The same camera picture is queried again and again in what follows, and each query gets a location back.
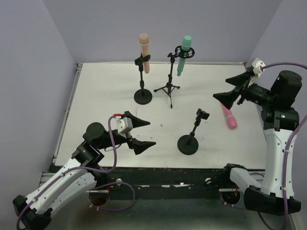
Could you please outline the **pink toy microphone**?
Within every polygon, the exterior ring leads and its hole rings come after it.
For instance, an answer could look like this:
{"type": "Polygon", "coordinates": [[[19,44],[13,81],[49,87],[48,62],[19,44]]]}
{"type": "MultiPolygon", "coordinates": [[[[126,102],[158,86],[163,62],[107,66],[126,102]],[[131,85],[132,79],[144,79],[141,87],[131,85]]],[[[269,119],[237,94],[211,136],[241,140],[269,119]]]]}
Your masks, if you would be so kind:
{"type": "Polygon", "coordinates": [[[221,104],[221,108],[225,117],[225,121],[228,125],[228,127],[233,130],[237,128],[237,121],[235,117],[233,116],[232,112],[227,109],[224,105],[221,104]]]}

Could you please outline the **black round-base clip stand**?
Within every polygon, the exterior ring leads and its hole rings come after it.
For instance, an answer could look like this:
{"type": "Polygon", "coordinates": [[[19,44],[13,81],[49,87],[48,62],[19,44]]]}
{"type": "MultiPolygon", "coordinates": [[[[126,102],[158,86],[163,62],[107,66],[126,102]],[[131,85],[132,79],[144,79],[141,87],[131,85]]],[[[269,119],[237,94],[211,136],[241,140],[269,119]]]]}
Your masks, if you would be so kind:
{"type": "Polygon", "coordinates": [[[143,71],[144,71],[143,64],[145,61],[149,61],[150,58],[151,55],[146,55],[145,57],[143,57],[141,54],[139,58],[134,60],[134,63],[136,66],[138,66],[140,72],[140,89],[135,92],[134,101],[140,105],[145,105],[150,103],[153,98],[152,93],[148,89],[144,88],[144,80],[143,80],[143,71]]]}

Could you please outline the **black tripod shock-mount stand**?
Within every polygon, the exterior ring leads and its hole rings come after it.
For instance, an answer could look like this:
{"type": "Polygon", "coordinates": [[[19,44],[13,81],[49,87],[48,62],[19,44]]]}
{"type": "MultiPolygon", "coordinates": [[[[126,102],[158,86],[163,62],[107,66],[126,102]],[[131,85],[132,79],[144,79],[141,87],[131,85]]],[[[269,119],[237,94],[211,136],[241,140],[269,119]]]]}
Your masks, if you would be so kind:
{"type": "MultiPolygon", "coordinates": [[[[170,72],[168,74],[168,82],[165,84],[165,86],[160,87],[158,89],[154,89],[154,92],[158,92],[158,91],[162,90],[162,91],[164,91],[167,94],[167,96],[170,98],[170,108],[173,108],[172,96],[171,96],[172,91],[174,89],[180,89],[180,86],[173,85],[173,83],[172,83],[172,80],[173,80],[173,66],[174,66],[176,58],[179,57],[180,48],[181,48],[181,46],[177,46],[175,48],[175,52],[174,53],[169,53],[167,55],[167,57],[170,58],[170,63],[171,63],[170,72]]],[[[192,57],[194,57],[194,55],[195,55],[195,51],[191,47],[190,50],[189,50],[189,54],[187,55],[186,59],[192,58],[192,57]]]]}

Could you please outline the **green toy microphone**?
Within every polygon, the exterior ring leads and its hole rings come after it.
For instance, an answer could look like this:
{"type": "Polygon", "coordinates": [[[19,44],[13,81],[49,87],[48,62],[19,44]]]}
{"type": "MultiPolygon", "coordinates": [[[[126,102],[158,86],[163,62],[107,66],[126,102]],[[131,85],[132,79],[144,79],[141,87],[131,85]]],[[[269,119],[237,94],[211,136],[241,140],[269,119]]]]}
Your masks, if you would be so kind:
{"type": "Polygon", "coordinates": [[[183,72],[186,57],[189,54],[189,50],[191,48],[191,43],[192,43],[192,37],[189,35],[184,36],[182,43],[181,43],[180,52],[179,52],[177,76],[181,76],[181,73],[183,72]]]}

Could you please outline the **beige microphone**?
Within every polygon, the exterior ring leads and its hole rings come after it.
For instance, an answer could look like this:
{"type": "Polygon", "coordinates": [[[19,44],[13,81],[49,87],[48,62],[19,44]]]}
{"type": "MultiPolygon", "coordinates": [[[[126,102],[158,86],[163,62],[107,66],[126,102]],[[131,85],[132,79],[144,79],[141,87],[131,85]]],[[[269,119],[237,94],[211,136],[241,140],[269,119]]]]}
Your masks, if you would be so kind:
{"type": "MultiPolygon", "coordinates": [[[[149,49],[150,38],[148,34],[141,34],[139,36],[139,44],[141,46],[142,57],[143,59],[145,59],[145,57],[150,54],[150,49],[149,49]]],[[[143,68],[144,68],[145,74],[148,74],[150,71],[149,60],[143,62],[143,68]]]]}

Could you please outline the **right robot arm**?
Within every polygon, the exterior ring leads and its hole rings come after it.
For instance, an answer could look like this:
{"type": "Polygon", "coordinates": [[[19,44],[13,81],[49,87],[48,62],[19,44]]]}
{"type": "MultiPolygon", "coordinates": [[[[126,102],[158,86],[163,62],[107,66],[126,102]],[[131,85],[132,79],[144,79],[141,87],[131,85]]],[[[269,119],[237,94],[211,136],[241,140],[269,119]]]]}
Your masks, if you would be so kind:
{"type": "Polygon", "coordinates": [[[252,72],[246,71],[225,81],[234,85],[229,92],[213,97],[227,109],[233,103],[250,101],[262,107],[263,133],[266,140],[266,166],[262,183],[256,181],[241,165],[227,164],[229,180],[244,194],[245,208],[251,211],[281,216],[299,212],[301,202],[295,200],[292,187],[292,152],[299,114],[292,107],[302,87],[299,74],[283,70],[270,89],[252,82],[252,72]]]}

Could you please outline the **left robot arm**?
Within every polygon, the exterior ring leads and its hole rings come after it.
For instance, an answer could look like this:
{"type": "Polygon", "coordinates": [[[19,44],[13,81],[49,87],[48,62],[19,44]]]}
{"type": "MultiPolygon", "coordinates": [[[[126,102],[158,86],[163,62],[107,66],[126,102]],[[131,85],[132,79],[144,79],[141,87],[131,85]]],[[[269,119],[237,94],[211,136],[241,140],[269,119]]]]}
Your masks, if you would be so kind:
{"type": "Polygon", "coordinates": [[[13,200],[18,230],[21,224],[26,230],[43,230],[52,216],[80,193],[109,186],[107,175],[116,169],[120,145],[127,144],[139,155],[156,144],[139,141],[130,134],[134,128],[150,125],[149,121],[129,111],[113,114],[108,119],[109,124],[112,119],[116,120],[117,129],[113,130],[111,125],[105,128],[99,122],[91,123],[83,134],[83,142],[57,173],[32,193],[18,195],[13,200]]]}

